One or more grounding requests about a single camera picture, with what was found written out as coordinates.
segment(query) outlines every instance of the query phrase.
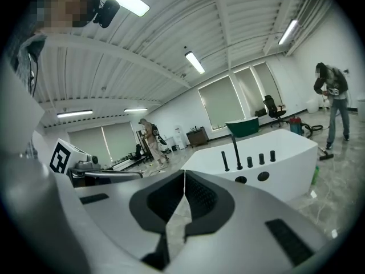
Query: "floor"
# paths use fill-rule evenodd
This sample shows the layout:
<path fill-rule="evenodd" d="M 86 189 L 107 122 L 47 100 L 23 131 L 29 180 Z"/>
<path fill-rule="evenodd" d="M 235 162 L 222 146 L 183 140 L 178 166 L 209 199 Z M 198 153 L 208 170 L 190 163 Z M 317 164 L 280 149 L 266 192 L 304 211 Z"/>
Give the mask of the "floor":
<path fill-rule="evenodd" d="M 312 140 L 320 147 L 326 146 L 329 125 L 329 111 L 319 110 L 314 114 L 303 113 L 300 118 L 303 122 L 314 126 L 321 124 L 325 130 L 314 132 Z M 278 127 L 260 128 L 258 136 L 270 132 Z M 180 169 L 190 156 L 197 150 L 219 146 L 230 142 L 229 138 L 223 138 L 208 143 L 205 146 L 187 148 L 169 154 L 170 162 L 163 171 L 175 171 Z M 329 238 L 346 232 L 362 205 L 363 188 L 365 188 L 365 122 L 358 121 L 356 113 L 350 113 L 350 141 L 345 142 L 342 137 L 342 119 L 336 118 L 336 140 L 331 153 L 334 158 L 318 162 L 319 176 L 316 183 L 311 186 L 306 195 L 291 200 L 288 205 L 299 211 L 302 215 L 316 224 Z M 158 174 L 157 163 L 153 162 L 136 167 L 144 171 L 144 177 Z M 185 225 L 191 222 L 190 208 L 186 198 L 183 198 L 175 213 L 167 224 L 168 247 L 171 259 L 179 254 L 184 246 L 183 236 Z"/>

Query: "black office chair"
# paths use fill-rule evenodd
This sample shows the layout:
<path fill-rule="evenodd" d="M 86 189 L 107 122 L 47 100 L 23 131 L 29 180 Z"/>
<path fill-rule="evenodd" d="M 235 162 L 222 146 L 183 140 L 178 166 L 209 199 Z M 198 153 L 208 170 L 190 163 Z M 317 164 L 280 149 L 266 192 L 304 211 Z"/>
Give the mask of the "black office chair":
<path fill-rule="evenodd" d="M 279 127 L 281 127 L 281 123 L 284 123 L 284 121 L 281 119 L 281 116 L 284 115 L 286 113 L 286 111 L 283 111 L 283 104 L 281 104 L 280 107 L 280 111 L 278 111 L 278 108 L 275 104 L 274 99 L 271 97 L 271 95 L 266 95 L 265 96 L 265 100 L 263 102 L 265 104 L 265 106 L 267 107 L 267 109 L 269 110 L 269 116 L 271 118 L 276 118 L 276 121 L 271 123 L 270 127 L 273 126 L 273 124 L 275 123 L 279 123 Z"/>
<path fill-rule="evenodd" d="M 136 145 L 136 155 L 132 156 L 130 158 L 131 160 L 137 161 L 137 160 L 141 159 L 141 157 L 142 157 L 141 148 L 142 148 L 141 144 Z"/>

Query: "green object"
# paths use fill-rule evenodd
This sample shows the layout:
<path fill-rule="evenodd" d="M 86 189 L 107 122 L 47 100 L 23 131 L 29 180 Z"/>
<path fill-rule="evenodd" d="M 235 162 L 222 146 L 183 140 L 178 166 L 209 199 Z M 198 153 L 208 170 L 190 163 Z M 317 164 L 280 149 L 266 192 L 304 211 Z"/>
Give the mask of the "green object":
<path fill-rule="evenodd" d="M 236 138 L 246 137 L 258 132 L 258 117 L 227 122 L 226 125 Z"/>
<path fill-rule="evenodd" d="M 315 185 L 318 175 L 319 175 L 319 167 L 315 166 L 315 170 L 314 170 L 314 174 L 313 174 L 313 178 L 312 178 L 312 185 Z"/>

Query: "cabinet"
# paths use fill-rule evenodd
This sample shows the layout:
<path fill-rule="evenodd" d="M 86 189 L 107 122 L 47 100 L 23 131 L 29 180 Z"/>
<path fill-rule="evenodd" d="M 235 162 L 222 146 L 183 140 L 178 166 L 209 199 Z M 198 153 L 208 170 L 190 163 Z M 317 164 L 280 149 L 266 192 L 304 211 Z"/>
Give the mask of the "cabinet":
<path fill-rule="evenodd" d="M 202 145 L 202 144 L 207 144 L 209 141 L 204 127 L 190 131 L 190 132 L 186 133 L 186 135 L 187 135 L 190 145 L 192 147 Z"/>

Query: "green bathtub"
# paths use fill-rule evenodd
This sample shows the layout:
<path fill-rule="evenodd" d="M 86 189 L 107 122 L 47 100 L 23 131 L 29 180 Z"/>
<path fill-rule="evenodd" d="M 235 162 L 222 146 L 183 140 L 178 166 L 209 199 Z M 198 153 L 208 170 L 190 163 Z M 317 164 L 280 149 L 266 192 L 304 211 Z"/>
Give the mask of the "green bathtub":
<path fill-rule="evenodd" d="M 258 132 L 258 117 L 231 121 L 226 125 L 236 138 L 246 137 Z"/>

